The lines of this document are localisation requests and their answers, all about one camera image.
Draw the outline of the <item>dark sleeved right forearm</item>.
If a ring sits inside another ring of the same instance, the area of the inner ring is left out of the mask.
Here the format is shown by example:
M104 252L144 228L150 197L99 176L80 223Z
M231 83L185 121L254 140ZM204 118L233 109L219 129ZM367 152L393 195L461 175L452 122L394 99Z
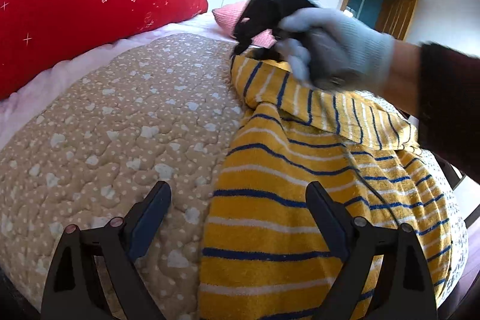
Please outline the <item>dark sleeved right forearm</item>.
M479 58L396 40L381 96L419 120L418 143L479 182Z

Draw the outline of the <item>grey gloved right hand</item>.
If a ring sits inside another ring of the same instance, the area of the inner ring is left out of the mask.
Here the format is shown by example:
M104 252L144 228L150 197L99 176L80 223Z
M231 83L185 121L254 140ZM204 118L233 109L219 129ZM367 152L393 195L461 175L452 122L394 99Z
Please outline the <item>grey gloved right hand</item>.
M339 10L304 8L278 24L276 49L300 83L324 91L381 93L394 54L392 36Z

